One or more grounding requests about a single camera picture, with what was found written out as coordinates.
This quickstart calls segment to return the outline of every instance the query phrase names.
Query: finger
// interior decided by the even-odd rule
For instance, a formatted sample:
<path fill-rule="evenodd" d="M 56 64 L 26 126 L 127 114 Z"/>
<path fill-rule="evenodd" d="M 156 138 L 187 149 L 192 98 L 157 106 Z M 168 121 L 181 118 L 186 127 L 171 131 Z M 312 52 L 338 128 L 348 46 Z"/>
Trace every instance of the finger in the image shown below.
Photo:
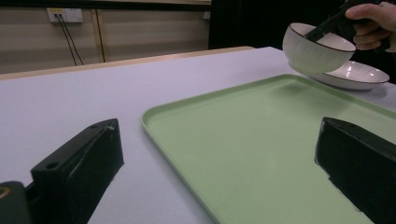
<path fill-rule="evenodd" d="M 352 20 L 371 19 L 378 23 L 388 23 L 392 20 L 392 10 L 393 8 L 389 8 L 385 3 L 380 6 L 375 4 L 362 4 L 349 8 L 346 11 L 346 17 Z"/>
<path fill-rule="evenodd" d="M 365 35 L 378 29 L 379 25 L 375 21 L 369 21 L 364 24 L 354 24 L 353 27 L 355 28 L 356 35 Z"/>

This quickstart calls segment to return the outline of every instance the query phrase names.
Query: ceramic bowl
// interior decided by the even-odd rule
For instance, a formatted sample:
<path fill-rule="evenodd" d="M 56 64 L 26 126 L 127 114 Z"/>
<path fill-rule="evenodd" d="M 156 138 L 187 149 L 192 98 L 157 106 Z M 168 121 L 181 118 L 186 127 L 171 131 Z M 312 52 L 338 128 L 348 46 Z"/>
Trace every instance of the ceramic bowl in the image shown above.
<path fill-rule="evenodd" d="M 355 45 L 339 35 L 326 34 L 318 42 L 304 35 L 315 26 L 294 22 L 286 30 L 282 49 L 289 65 L 305 75 L 331 72 L 347 62 L 356 51 Z"/>
<path fill-rule="evenodd" d="M 312 77 L 331 86 L 350 90 L 370 90 L 389 81 L 389 76 L 383 71 L 353 61 L 344 63 L 335 71 Z"/>

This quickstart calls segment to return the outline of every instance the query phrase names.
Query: light green tray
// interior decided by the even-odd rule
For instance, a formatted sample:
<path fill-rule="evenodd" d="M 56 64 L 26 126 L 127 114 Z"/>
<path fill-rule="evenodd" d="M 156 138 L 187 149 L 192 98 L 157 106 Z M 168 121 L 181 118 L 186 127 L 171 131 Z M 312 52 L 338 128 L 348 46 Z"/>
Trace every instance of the light green tray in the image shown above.
<path fill-rule="evenodd" d="M 395 143 L 395 113 L 292 75 L 153 107 L 142 123 L 218 223 L 373 223 L 314 162 L 323 117 Z"/>

